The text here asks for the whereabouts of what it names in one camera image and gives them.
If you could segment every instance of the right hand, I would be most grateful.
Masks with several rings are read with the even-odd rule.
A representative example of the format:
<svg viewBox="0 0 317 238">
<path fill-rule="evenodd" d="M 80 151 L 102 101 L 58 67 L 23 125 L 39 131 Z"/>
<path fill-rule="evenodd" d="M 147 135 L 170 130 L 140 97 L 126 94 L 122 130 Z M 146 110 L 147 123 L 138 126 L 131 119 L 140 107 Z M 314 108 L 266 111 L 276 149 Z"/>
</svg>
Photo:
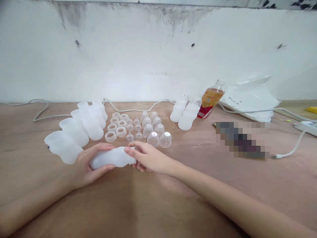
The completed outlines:
<svg viewBox="0 0 317 238">
<path fill-rule="evenodd" d="M 137 146 L 138 150 L 141 152 L 130 148 L 133 146 Z M 176 160 L 164 155 L 152 145 L 140 141 L 129 143 L 128 147 L 126 147 L 124 151 L 138 161 L 133 167 L 136 167 L 141 172 L 148 170 L 170 175 L 170 173 L 179 163 Z"/>
</svg>

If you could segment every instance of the plastic ring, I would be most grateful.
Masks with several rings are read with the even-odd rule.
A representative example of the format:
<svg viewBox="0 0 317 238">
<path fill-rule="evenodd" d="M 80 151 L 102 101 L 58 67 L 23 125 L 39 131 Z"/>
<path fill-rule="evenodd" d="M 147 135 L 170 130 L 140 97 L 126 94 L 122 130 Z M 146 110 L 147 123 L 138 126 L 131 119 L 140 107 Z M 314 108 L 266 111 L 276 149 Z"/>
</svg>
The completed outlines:
<svg viewBox="0 0 317 238">
<path fill-rule="evenodd" d="M 126 128 L 126 121 L 125 120 L 118 121 L 118 127 L 120 127 L 120 126 Z"/>
<path fill-rule="evenodd" d="M 125 120 L 125 121 L 127 121 L 128 119 L 129 119 L 128 114 L 121 114 L 121 115 L 120 115 L 120 120 Z"/>
<path fill-rule="evenodd" d="M 111 132 L 111 131 L 116 131 L 116 129 L 118 128 L 118 126 L 117 126 L 117 124 L 110 124 L 110 125 L 108 125 L 108 127 L 107 127 L 107 129 L 108 129 L 108 131 L 109 132 Z"/>
<path fill-rule="evenodd" d="M 119 121 L 119 118 L 117 118 L 117 117 L 113 117 L 113 118 L 110 119 L 110 123 L 111 124 L 117 124 L 118 121 Z"/>
<path fill-rule="evenodd" d="M 105 139 L 107 142 L 113 142 L 116 140 L 116 138 L 117 138 L 117 135 L 114 131 L 110 131 L 105 134 Z"/>
<path fill-rule="evenodd" d="M 126 135 L 126 129 L 124 127 L 118 127 L 116 129 L 116 134 L 119 137 L 125 136 Z"/>
<path fill-rule="evenodd" d="M 115 112 L 115 113 L 113 113 L 113 114 L 112 114 L 112 117 L 117 117 L 117 118 L 119 119 L 119 117 L 120 117 L 120 113 Z"/>
</svg>

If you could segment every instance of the bottle label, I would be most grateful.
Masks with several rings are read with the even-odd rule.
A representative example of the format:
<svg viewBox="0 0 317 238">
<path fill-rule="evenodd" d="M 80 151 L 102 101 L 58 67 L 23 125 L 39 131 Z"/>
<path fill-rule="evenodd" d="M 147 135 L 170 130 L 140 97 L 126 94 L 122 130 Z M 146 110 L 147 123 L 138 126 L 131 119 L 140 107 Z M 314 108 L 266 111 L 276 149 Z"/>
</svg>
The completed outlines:
<svg viewBox="0 0 317 238">
<path fill-rule="evenodd" d="M 201 99 L 202 103 L 197 117 L 205 119 L 211 113 L 212 108 L 217 105 L 224 93 L 225 92 L 217 89 L 207 89 Z"/>
</svg>

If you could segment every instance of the left hand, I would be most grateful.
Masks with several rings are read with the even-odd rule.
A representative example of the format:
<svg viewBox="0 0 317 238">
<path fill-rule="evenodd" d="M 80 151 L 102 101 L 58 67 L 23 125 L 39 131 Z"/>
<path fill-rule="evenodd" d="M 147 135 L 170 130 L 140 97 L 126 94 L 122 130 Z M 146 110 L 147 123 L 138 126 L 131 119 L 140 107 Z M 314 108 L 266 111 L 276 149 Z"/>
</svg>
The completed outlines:
<svg viewBox="0 0 317 238">
<path fill-rule="evenodd" d="M 113 165 L 105 165 L 99 169 L 92 170 L 89 162 L 99 151 L 112 150 L 115 147 L 107 143 L 99 143 L 78 154 L 76 162 L 70 171 L 70 185 L 74 188 L 84 187 L 114 168 Z"/>
</svg>

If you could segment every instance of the hand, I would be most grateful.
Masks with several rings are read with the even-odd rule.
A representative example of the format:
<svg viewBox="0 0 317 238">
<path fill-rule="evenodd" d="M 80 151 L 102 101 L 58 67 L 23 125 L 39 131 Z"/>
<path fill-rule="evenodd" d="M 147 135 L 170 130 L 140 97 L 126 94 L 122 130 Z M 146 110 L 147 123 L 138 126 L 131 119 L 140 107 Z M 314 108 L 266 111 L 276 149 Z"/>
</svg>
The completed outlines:
<svg viewBox="0 0 317 238">
<path fill-rule="evenodd" d="M 70 171 L 70 183 L 74 189 L 84 187 L 114 168 L 113 165 L 105 165 L 99 169 L 92 170 L 89 165 L 91 159 L 99 152 L 112 150 L 115 147 L 107 143 L 99 143 L 78 154 L 76 162 Z"/>
<path fill-rule="evenodd" d="M 132 146 L 137 146 L 141 152 L 130 148 Z M 164 155 L 152 145 L 140 141 L 129 143 L 124 151 L 137 160 L 137 163 L 132 166 L 141 172 L 147 170 L 170 175 L 179 164 L 179 162 Z"/>
</svg>

